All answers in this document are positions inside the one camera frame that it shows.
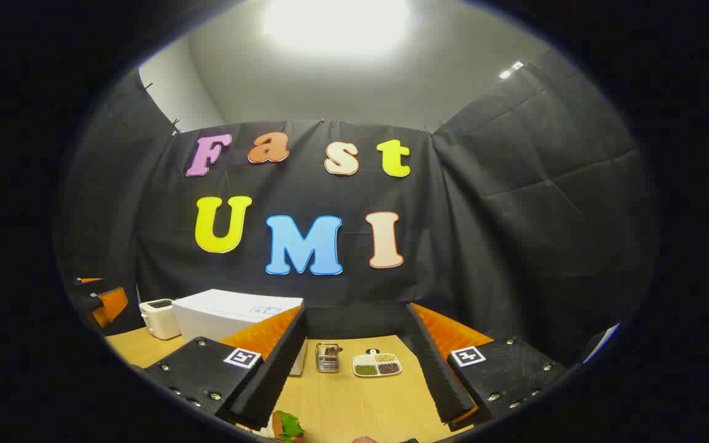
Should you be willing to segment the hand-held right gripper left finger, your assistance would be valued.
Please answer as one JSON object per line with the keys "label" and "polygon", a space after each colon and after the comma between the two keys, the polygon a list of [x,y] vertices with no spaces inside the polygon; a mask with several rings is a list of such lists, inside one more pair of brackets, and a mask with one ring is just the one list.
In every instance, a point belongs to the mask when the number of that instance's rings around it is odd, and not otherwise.
{"label": "hand-held right gripper left finger", "polygon": [[296,306],[223,340],[189,339],[143,374],[192,409],[264,427],[303,350],[305,313],[304,306]]}

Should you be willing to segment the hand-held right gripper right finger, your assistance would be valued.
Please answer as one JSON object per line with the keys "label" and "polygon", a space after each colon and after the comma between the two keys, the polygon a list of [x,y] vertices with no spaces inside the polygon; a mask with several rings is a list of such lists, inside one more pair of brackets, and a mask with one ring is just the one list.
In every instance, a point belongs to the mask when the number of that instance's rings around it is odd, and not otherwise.
{"label": "hand-held right gripper right finger", "polygon": [[481,425],[523,409],[568,368],[516,337],[490,338],[416,303],[406,333],[444,425]]}

